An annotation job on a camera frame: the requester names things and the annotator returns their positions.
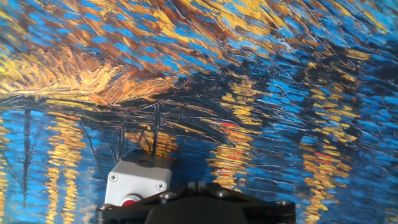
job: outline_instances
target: metal screw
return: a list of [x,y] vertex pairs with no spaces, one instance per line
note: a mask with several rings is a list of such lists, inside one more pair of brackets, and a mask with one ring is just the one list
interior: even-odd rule
[[156,184],[156,189],[158,191],[166,190],[166,187],[167,187],[167,184],[162,183],[162,182],[159,182],[159,183]]
[[223,198],[229,196],[229,192],[226,190],[218,190],[216,191],[217,197]]
[[177,196],[177,194],[174,192],[165,192],[162,193],[159,197],[162,199],[171,199],[174,198],[175,196]]
[[290,205],[291,203],[293,203],[291,200],[277,200],[276,204],[278,205]]
[[98,207],[101,211],[110,210],[113,208],[114,205],[106,203]]
[[116,182],[116,181],[118,181],[118,176],[116,174],[110,174],[109,180],[112,182]]

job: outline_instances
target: black mount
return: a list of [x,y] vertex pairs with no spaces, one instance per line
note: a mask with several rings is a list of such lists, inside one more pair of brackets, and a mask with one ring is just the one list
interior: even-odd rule
[[100,206],[96,219],[98,224],[291,224],[296,212],[288,200],[264,202],[219,184],[190,182],[126,207]]

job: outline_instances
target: red button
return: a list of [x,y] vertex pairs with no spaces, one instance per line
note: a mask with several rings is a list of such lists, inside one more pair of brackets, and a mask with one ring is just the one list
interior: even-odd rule
[[127,200],[127,201],[123,202],[122,206],[126,207],[126,206],[134,204],[135,202],[136,202],[135,200]]

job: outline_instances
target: impasto brushstroke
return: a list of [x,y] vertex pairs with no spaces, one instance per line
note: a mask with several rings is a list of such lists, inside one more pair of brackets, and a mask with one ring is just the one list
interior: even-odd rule
[[135,150],[298,223],[398,223],[397,9],[1,0],[0,223],[93,223]]

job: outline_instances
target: painted sky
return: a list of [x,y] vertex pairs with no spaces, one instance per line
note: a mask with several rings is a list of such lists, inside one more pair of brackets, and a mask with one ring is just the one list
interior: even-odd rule
[[1,220],[92,222],[109,169],[156,148],[299,223],[397,223],[397,9],[0,1]]

